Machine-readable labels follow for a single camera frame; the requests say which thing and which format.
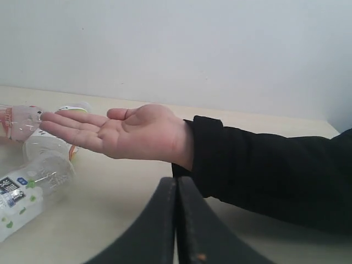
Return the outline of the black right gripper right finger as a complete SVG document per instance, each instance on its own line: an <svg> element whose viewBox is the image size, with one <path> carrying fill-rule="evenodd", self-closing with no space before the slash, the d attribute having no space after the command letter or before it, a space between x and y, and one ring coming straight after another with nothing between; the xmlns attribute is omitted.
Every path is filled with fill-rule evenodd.
<svg viewBox="0 0 352 264"><path fill-rule="evenodd" d="M191 178L180 177L177 182L179 263L271 263L232 233Z"/></svg>

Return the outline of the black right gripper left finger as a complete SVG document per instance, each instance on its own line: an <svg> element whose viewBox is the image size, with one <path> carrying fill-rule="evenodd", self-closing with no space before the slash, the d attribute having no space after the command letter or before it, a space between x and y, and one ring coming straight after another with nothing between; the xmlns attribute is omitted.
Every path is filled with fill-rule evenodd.
<svg viewBox="0 0 352 264"><path fill-rule="evenodd" d="M88 263L173 263L175 198L175 180L162 178L134 223Z"/></svg>

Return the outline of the open person's hand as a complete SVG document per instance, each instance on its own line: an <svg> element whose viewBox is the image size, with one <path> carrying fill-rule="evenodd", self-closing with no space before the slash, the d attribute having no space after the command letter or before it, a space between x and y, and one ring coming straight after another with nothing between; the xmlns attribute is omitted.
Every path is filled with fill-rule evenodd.
<svg viewBox="0 0 352 264"><path fill-rule="evenodd" d="M74 110L46 112L40 127L69 144L110 158L163 161L192 170L193 134L184 120L159 104L113 108L106 116Z"/></svg>

